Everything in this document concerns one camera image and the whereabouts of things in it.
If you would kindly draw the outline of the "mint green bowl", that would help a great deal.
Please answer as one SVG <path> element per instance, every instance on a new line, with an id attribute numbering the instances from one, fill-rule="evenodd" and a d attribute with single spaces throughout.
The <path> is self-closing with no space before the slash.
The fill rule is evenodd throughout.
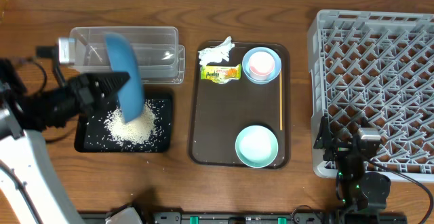
<path id="1" fill-rule="evenodd" d="M 244 128 L 235 139 L 239 160 L 250 168 L 265 168 L 277 157 L 279 143 L 275 134 L 265 126 Z"/>

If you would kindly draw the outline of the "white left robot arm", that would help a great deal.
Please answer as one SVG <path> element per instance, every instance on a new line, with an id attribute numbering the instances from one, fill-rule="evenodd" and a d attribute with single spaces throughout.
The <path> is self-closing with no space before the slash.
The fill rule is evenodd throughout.
<path id="1" fill-rule="evenodd" d="M 84 73 L 30 96 L 1 59 L 1 190 L 21 223 L 83 223 L 47 152 L 42 132 L 93 115 L 127 83 L 126 72 Z"/>

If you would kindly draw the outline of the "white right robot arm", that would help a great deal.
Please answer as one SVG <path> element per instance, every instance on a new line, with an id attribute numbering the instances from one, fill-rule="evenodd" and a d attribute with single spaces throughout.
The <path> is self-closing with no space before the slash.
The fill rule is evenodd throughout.
<path id="1" fill-rule="evenodd" d="M 380 132 L 370 126 L 362 126 L 350 139 L 339 141 L 332 136 L 328 118 L 321 118 L 313 148 L 323 149 L 323 160 L 335 163 L 336 196 L 350 211 L 376 212 L 387 206 L 391 180 L 381 173 L 367 172 L 365 167 L 380 144 Z"/>

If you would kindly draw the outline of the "pink cup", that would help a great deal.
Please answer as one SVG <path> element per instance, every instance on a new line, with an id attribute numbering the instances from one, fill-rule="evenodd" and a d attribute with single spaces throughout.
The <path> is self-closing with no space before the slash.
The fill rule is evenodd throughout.
<path id="1" fill-rule="evenodd" d="M 267 80 L 274 68 L 274 58 L 268 52 L 255 52 L 249 58 L 250 76 L 255 80 Z"/>

